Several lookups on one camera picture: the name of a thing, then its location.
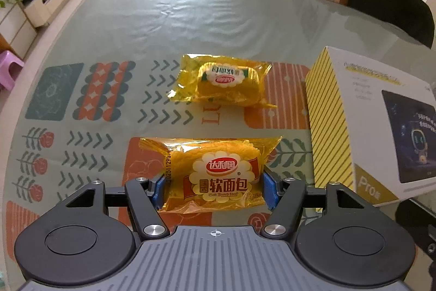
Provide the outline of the black cloth on chair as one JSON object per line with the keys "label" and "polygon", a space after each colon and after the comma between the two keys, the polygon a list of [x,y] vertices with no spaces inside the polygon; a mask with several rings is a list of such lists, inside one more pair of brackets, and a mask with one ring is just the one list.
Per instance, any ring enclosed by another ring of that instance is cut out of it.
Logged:
{"label": "black cloth on chair", "polygon": [[347,5],[398,27],[427,48],[433,45],[435,22],[423,0],[348,0]]}

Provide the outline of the purple plastic stool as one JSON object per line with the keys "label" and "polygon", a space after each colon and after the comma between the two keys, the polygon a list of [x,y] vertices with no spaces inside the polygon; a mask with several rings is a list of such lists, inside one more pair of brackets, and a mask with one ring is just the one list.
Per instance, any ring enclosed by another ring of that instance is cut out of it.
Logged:
{"label": "purple plastic stool", "polygon": [[0,61],[0,83],[6,90],[11,91],[15,86],[15,80],[11,74],[11,67],[18,66],[24,67],[24,62],[14,55],[13,52],[5,50],[1,53]]}

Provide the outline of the white yellow striped product box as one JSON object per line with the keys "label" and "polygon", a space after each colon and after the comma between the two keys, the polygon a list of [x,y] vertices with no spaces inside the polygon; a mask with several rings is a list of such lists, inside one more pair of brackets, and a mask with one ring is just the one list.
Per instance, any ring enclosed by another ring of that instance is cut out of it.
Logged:
{"label": "white yellow striped product box", "polygon": [[314,184],[374,206],[435,190],[435,97],[383,62],[327,46],[306,76]]}

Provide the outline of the yellow cake snack packet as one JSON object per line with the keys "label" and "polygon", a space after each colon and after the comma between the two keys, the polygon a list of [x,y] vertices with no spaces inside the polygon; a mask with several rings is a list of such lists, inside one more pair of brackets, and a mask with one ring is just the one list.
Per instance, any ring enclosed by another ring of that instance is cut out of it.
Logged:
{"label": "yellow cake snack packet", "polygon": [[269,62],[211,54],[184,54],[173,102],[212,103],[243,108],[275,108],[266,96]]}

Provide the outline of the patterned plastic tablecloth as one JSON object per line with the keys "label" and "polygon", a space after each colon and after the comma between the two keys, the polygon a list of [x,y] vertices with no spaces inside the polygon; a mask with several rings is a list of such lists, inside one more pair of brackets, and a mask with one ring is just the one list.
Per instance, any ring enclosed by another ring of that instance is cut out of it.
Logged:
{"label": "patterned plastic tablecloth", "polygon": [[[4,280],[24,278],[21,231],[93,180],[163,170],[151,138],[271,138],[271,169],[313,181],[305,77],[327,46],[435,83],[435,52],[325,0],[81,0],[39,39],[1,110]],[[176,102],[186,57],[268,62],[267,107]]]}

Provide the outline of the yellow soft bread packet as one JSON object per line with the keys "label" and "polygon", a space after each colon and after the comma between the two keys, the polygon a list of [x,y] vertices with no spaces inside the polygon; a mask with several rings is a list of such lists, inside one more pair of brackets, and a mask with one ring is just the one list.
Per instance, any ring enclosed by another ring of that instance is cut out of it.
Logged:
{"label": "yellow soft bread packet", "polygon": [[196,214],[263,206],[261,176],[281,137],[141,138],[163,156],[160,211]]}

